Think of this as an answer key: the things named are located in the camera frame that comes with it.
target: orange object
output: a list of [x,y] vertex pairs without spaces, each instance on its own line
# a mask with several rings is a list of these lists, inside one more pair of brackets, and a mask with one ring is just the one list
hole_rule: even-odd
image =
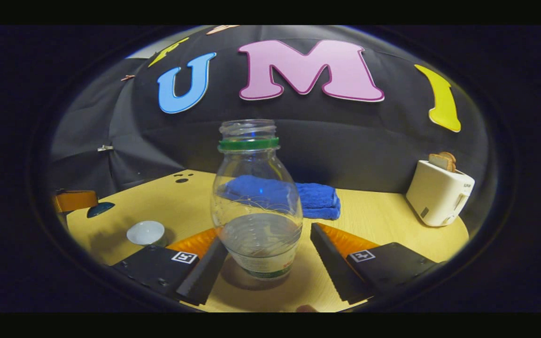
[[341,254],[343,259],[346,259],[346,257],[351,253],[360,252],[362,250],[372,249],[379,246],[379,244],[352,235],[351,233],[343,230],[330,227],[322,223],[317,224],[327,234],[327,237],[329,240],[331,240],[331,243],[333,243],[335,248],[337,248],[337,251]]
[[57,212],[68,212],[98,205],[97,195],[92,190],[64,191],[54,196]]
[[216,230],[212,228],[183,240],[179,240],[176,243],[172,243],[166,248],[178,252],[194,253],[201,259],[204,257],[215,238]]

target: yellow letter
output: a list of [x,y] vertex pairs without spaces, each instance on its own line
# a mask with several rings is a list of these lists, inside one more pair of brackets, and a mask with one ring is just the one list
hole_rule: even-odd
[[459,132],[460,121],[456,116],[455,98],[452,96],[448,81],[423,66],[415,64],[415,67],[425,74],[433,89],[435,107],[429,110],[430,120],[453,132]]
[[224,31],[227,28],[233,28],[233,27],[239,27],[239,25],[220,25],[220,26],[215,27],[213,30],[209,31],[208,33],[206,33],[206,35],[209,36],[210,34],[214,34],[216,32]]
[[155,64],[155,63],[158,62],[159,60],[163,59],[164,56],[166,56],[166,54],[167,54],[168,52],[171,52],[173,49],[175,49],[176,47],[178,47],[178,45],[179,45],[180,43],[182,43],[183,41],[187,41],[187,39],[189,39],[189,37],[186,37],[185,39],[183,39],[183,40],[181,40],[181,41],[179,41],[179,42],[173,43],[172,45],[170,45],[170,46],[166,47],[165,49],[163,49],[163,50],[158,54],[158,56],[156,56],[156,58],[154,59],[154,61],[152,61],[152,63],[151,63],[147,68],[151,67],[152,64]]

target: green bottle ring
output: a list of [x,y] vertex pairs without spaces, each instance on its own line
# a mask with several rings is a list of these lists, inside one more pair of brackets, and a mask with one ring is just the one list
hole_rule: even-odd
[[219,150],[257,150],[266,148],[275,148],[279,145],[279,137],[269,139],[252,139],[252,140],[223,140],[219,141],[221,145]]

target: folded towel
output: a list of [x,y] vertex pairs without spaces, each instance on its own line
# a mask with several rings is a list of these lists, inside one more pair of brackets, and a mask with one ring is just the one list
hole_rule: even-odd
[[317,183],[296,183],[305,218],[337,220],[341,215],[341,201],[335,188]]
[[[286,182],[242,175],[221,186],[219,194],[245,205],[290,212],[289,205],[294,204],[294,201],[288,203],[288,199],[294,196],[290,194],[291,189],[292,186]],[[341,202],[335,193],[335,188],[315,183],[296,183],[296,189],[300,196],[304,217],[325,220],[339,218]]]

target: toast slice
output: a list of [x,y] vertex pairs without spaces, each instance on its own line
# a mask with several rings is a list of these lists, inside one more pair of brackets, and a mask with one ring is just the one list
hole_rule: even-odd
[[429,154],[429,163],[453,173],[456,170],[455,162],[450,158],[438,154]]
[[453,154],[449,153],[449,152],[440,152],[438,154],[439,156],[444,156],[445,158],[450,158],[452,160],[452,162],[454,162],[456,164],[456,158]]

